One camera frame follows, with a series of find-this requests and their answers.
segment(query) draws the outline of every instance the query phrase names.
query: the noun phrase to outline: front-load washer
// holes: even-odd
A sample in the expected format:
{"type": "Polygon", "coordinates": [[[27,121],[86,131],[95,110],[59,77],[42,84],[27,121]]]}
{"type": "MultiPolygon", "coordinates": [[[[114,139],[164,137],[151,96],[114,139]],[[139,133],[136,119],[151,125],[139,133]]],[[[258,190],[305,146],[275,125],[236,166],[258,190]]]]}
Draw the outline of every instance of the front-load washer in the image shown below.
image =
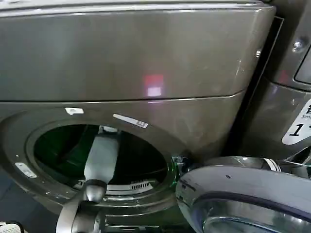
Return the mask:
{"type": "Polygon", "coordinates": [[[216,157],[275,9],[260,1],[0,2],[1,167],[58,213],[119,133],[107,225],[183,222],[183,166],[216,157]]]}

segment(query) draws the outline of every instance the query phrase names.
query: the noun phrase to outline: metallic gray panel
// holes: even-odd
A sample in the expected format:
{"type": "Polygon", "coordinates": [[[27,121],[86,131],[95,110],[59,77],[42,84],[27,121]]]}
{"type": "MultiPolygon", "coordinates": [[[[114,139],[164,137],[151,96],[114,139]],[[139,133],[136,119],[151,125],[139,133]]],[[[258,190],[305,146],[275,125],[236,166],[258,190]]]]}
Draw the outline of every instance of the metallic gray panel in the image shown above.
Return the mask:
{"type": "Polygon", "coordinates": [[[1,18],[0,100],[232,95],[247,87],[274,11],[264,5],[1,18]]]}
{"type": "Polygon", "coordinates": [[[311,137],[293,145],[281,141],[309,99],[310,92],[262,79],[243,119],[238,155],[285,159],[309,147],[311,137]]]}
{"type": "Polygon", "coordinates": [[[297,81],[305,82],[311,84],[311,51],[308,52],[307,57],[302,63],[295,79],[297,81]]]}
{"type": "Polygon", "coordinates": [[[311,44],[311,2],[274,0],[272,4],[277,7],[277,15],[285,20],[264,75],[273,82],[309,91],[311,86],[307,83],[310,78],[295,75],[311,44]],[[297,50],[294,48],[295,42],[301,43],[297,50]]]}

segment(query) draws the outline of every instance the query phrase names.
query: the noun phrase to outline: screw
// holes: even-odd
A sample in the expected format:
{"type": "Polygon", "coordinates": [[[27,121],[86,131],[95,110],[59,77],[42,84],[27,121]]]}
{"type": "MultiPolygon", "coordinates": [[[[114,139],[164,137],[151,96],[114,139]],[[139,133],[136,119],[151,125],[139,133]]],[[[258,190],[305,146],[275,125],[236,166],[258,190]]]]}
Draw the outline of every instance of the screw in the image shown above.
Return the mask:
{"type": "Polygon", "coordinates": [[[257,50],[257,51],[256,51],[256,57],[259,58],[260,55],[261,55],[261,51],[260,51],[260,50],[257,50]]]}
{"type": "Polygon", "coordinates": [[[293,52],[299,52],[304,48],[304,43],[301,39],[297,39],[294,44],[293,44],[293,48],[292,51],[293,52]]]}

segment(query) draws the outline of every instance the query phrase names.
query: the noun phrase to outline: washer door opening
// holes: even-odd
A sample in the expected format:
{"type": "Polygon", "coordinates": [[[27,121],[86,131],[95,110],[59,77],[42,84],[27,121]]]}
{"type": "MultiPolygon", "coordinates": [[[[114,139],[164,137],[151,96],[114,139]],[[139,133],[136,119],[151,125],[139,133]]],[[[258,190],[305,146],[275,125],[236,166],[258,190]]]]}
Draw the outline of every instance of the washer door opening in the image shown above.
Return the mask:
{"type": "Polygon", "coordinates": [[[68,125],[52,129],[38,138],[34,155],[38,165],[58,182],[80,189],[84,167],[95,136],[119,134],[120,147],[108,195],[132,195],[162,183],[168,165],[162,154],[147,141],[107,126],[68,125]]]}

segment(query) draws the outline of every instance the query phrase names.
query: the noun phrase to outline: stainless steel surface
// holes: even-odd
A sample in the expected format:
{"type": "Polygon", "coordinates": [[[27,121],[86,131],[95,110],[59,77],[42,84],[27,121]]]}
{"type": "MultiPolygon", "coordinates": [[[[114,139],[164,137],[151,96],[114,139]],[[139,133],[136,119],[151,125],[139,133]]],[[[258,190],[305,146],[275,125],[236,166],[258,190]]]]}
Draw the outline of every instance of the stainless steel surface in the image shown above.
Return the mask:
{"type": "Polygon", "coordinates": [[[93,141],[84,168],[86,181],[99,180],[108,184],[115,172],[118,152],[117,134],[98,134],[93,141]]]}
{"type": "Polygon", "coordinates": [[[176,197],[197,233],[302,233],[311,230],[310,177],[306,165],[214,158],[180,179],[176,197]]]}
{"type": "Polygon", "coordinates": [[[296,81],[295,75],[310,47],[311,2],[274,0],[271,4],[276,6],[276,15],[284,18],[284,22],[264,76],[273,82],[309,91],[310,86],[296,81]],[[297,41],[304,44],[299,52],[293,51],[293,46],[297,41]]]}
{"type": "Polygon", "coordinates": [[[298,116],[311,93],[262,79],[240,128],[237,154],[241,156],[289,158],[311,145],[306,138],[284,145],[282,138],[298,116]]]}
{"type": "Polygon", "coordinates": [[[0,39],[0,100],[134,100],[239,93],[252,76],[256,51],[263,47],[275,9],[258,1],[199,5],[197,9],[187,2],[121,4],[113,12],[115,5],[102,4],[88,6],[92,13],[71,7],[70,14],[36,7],[19,9],[22,17],[2,18],[8,12],[1,11],[0,30],[5,37],[0,39]],[[27,16],[29,11],[41,15],[27,16]]]}

